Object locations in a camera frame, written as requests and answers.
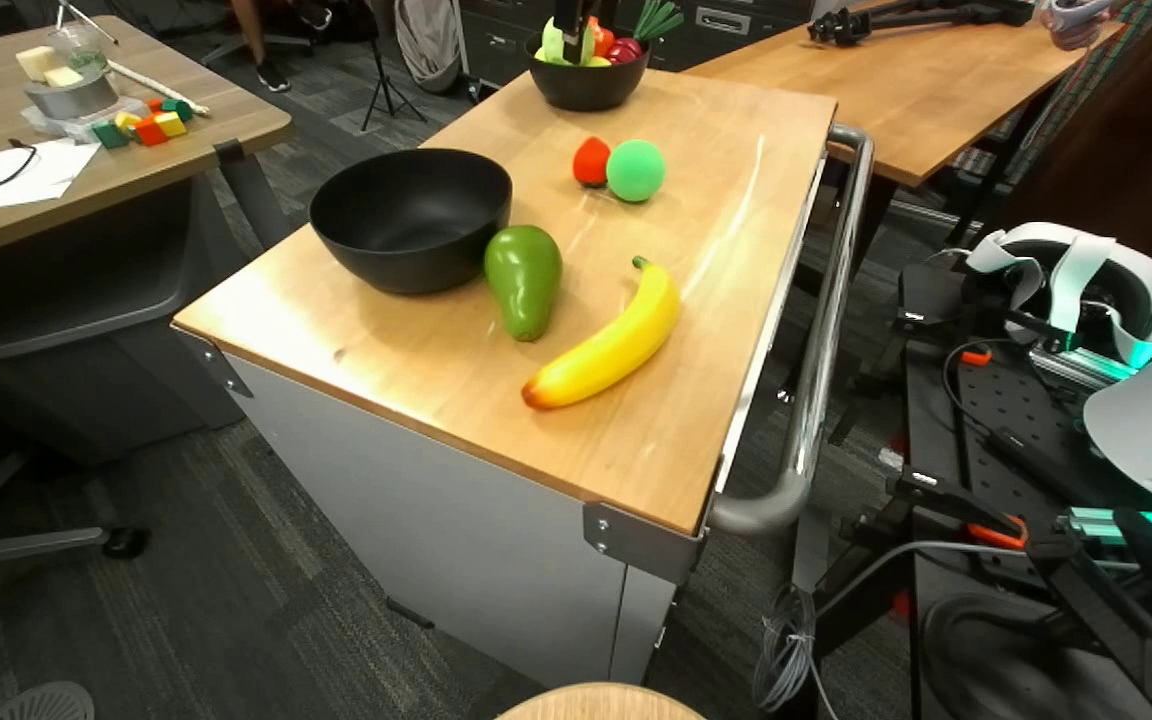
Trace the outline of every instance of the red ball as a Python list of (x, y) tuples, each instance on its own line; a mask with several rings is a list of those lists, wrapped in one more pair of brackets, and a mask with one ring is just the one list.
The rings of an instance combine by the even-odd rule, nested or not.
[(605, 144), (602, 135), (587, 135), (573, 158), (576, 186), (605, 188), (608, 186), (608, 158), (611, 158), (611, 144)]

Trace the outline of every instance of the paper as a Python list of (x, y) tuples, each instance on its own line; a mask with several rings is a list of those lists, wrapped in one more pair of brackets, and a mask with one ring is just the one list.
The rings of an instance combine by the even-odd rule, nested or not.
[(65, 195), (70, 186), (89, 168), (101, 144), (43, 140), (34, 149), (36, 149), (34, 162), (30, 162), (30, 149), (0, 153), (0, 179), (10, 179), (30, 162), (20, 177), (0, 186), (0, 210)]

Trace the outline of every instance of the green ball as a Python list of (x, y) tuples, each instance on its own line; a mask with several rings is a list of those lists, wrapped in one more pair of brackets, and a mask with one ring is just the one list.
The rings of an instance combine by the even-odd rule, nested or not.
[(622, 195), (625, 205), (643, 205), (660, 192), (663, 186), (663, 158), (650, 140), (625, 140), (611, 149), (608, 162), (608, 192)]

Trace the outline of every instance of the white vr headset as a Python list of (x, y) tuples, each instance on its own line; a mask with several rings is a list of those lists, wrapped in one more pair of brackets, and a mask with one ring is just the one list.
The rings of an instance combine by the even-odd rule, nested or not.
[[(1068, 226), (1016, 226), (988, 231), (966, 265), (977, 276), (1016, 276), (1010, 308), (1063, 333), (1060, 350), (1032, 351), (1047, 374), (1102, 388), (1152, 359), (1152, 258)], [(1107, 345), (1080, 345), (1089, 316), (1107, 321)]]

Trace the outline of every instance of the vr headset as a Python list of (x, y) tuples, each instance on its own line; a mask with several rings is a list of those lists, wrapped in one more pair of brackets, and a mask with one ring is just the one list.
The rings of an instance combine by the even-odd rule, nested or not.
[(1105, 388), (1152, 359), (1152, 258), (1068, 226), (988, 231), (966, 269), (1001, 281), (1035, 367)]

